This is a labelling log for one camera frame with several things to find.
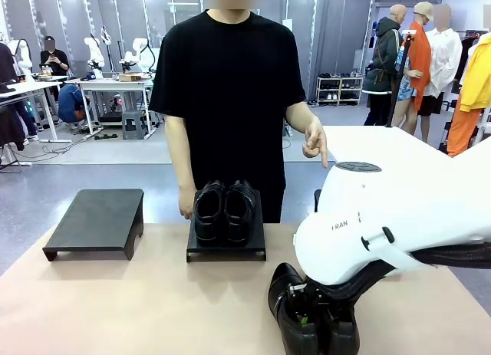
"person holding phone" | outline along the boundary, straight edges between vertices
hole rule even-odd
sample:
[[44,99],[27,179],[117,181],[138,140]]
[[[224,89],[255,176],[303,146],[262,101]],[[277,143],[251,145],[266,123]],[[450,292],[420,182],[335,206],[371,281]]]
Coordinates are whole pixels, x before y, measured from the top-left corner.
[[56,41],[52,36],[44,40],[44,51],[41,52],[41,65],[48,65],[53,70],[53,75],[67,75],[70,64],[67,55],[56,48]]

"dark green jacket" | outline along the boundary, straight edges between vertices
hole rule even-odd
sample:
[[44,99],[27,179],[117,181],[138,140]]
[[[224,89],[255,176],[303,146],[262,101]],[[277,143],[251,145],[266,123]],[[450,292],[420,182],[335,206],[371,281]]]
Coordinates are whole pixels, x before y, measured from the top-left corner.
[[391,81],[396,77],[396,60],[402,45],[400,25],[389,18],[382,18],[377,26],[377,44],[374,49],[373,69],[363,83],[367,92],[390,92]]

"shoe on rack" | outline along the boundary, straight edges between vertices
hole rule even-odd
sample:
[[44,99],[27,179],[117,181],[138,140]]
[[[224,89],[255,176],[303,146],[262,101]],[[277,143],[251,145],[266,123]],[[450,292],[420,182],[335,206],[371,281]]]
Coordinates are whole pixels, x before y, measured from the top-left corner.
[[223,231],[223,196],[220,181],[208,182],[194,203],[193,218],[196,238],[206,244],[220,238]]
[[318,355],[318,337],[314,323],[302,324],[288,304],[289,285],[303,284],[298,272],[281,263],[273,274],[268,291],[268,306],[282,333],[286,355]]
[[226,238],[229,242],[247,244],[254,212],[254,190],[247,181],[236,181],[229,187],[225,199]]
[[318,338],[325,355],[357,355],[360,334],[351,303],[326,305],[318,323]]

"man's right hand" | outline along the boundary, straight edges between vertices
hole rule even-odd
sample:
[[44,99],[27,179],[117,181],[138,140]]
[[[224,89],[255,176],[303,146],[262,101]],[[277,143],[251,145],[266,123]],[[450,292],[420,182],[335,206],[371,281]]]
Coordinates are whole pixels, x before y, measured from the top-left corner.
[[191,219],[191,215],[193,215],[195,194],[196,188],[194,186],[179,188],[179,212],[185,219]]
[[421,79],[423,77],[423,73],[419,70],[409,70],[407,72],[408,77],[415,77],[416,79]]

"yellow hoodie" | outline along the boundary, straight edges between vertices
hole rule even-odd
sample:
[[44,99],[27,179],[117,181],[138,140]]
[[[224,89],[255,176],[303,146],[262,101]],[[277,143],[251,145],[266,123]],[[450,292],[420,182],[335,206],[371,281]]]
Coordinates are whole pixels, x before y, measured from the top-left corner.
[[491,35],[478,45],[460,91],[460,110],[464,112],[491,104]]

